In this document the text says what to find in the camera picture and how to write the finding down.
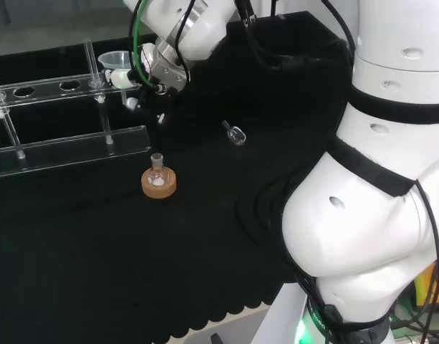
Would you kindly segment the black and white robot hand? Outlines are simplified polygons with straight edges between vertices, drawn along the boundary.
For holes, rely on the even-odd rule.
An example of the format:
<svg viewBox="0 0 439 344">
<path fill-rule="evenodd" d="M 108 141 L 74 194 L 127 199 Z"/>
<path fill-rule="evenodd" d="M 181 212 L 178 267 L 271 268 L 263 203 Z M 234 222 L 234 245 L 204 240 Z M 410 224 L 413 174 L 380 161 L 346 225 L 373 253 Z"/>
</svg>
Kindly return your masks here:
<svg viewBox="0 0 439 344">
<path fill-rule="evenodd" d="M 146 43 L 139 55 L 118 50 L 101 54 L 106 82 L 122 93 L 122 103 L 151 123 L 165 125 L 174 100 L 174 89 L 153 75 L 155 45 Z"/>
</svg>

